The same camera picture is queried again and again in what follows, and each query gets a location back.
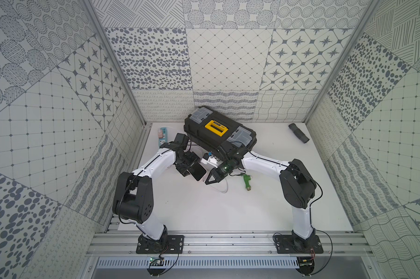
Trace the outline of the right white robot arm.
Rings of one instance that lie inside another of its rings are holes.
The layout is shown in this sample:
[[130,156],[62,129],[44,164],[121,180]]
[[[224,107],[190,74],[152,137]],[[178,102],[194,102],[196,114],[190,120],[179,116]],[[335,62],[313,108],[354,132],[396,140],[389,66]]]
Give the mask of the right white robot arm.
[[292,206],[292,234],[302,241],[314,236],[310,201],[315,196],[317,183],[300,160],[280,161],[248,152],[243,158],[237,155],[212,166],[205,180],[207,185],[221,182],[237,168],[259,172],[279,181],[285,200]]

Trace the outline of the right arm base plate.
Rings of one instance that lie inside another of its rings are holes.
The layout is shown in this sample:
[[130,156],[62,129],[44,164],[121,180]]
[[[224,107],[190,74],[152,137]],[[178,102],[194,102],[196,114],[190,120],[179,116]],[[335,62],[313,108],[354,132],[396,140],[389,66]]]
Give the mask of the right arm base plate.
[[276,233],[273,241],[278,254],[321,254],[324,249],[321,245],[320,238],[317,235],[303,239],[297,235],[282,235]]

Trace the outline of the black cylindrical object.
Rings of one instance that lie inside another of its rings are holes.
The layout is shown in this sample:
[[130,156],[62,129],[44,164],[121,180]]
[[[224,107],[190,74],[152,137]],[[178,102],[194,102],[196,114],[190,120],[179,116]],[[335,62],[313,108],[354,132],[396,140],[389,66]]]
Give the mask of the black cylindrical object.
[[289,124],[288,127],[294,133],[294,135],[300,141],[302,141],[304,144],[306,144],[307,142],[309,142],[310,139],[306,136],[306,134],[295,123]]

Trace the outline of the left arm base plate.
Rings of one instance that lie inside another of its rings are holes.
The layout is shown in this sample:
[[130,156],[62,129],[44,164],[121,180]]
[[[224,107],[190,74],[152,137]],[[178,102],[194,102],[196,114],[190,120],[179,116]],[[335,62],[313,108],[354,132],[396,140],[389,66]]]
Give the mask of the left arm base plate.
[[152,240],[144,235],[140,235],[136,254],[182,254],[185,236],[167,235],[159,240]]

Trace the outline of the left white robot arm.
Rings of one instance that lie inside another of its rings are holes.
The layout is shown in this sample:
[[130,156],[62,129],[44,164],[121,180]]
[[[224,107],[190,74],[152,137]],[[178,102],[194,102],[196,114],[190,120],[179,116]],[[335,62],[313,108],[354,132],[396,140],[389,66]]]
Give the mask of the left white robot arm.
[[189,137],[178,133],[174,141],[163,143],[156,155],[139,169],[119,175],[112,212],[122,224],[135,225],[142,235],[152,241],[165,242],[168,230],[156,216],[154,210],[153,179],[159,177],[170,166],[184,177],[191,175],[201,180],[206,169],[199,163],[199,156],[188,150]]

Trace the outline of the green plastic fitting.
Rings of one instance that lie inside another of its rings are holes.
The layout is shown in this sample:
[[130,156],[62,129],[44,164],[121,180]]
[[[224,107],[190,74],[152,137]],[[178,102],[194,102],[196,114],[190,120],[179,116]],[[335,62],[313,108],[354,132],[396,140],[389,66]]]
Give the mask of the green plastic fitting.
[[245,189],[247,191],[250,191],[251,190],[251,185],[250,185],[251,176],[250,175],[247,175],[247,174],[243,174],[242,175],[242,178],[243,178],[243,181],[245,183]]

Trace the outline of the aluminium mounting rail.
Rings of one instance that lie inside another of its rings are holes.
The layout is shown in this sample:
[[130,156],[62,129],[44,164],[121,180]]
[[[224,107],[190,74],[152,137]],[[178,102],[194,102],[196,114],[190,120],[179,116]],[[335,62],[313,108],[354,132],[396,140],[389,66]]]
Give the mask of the aluminium mounting rail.
[[[183,256],[275,256],[277,252],[289,255],[291,247],[284,246],[274,238],[285,235],[285,232],[179,232],[183,235]],[[139,232],[109,231],[99,233],[86,252],[89,257],[99,256],[136,256],[139,246]],[[371,256],[370,245],[361,233],[329,232],[327,235],[318,232],[317,245],[323,252],[316,256]]]

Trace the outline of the black smartphone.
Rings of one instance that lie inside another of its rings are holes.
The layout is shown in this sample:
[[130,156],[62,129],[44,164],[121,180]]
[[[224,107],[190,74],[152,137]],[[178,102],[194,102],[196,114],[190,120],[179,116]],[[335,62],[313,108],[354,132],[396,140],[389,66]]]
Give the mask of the black smartphone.
[[207,170],[200,163],[196,162],[188,168],[188,172],[196,181],[200,181],[206,175]]

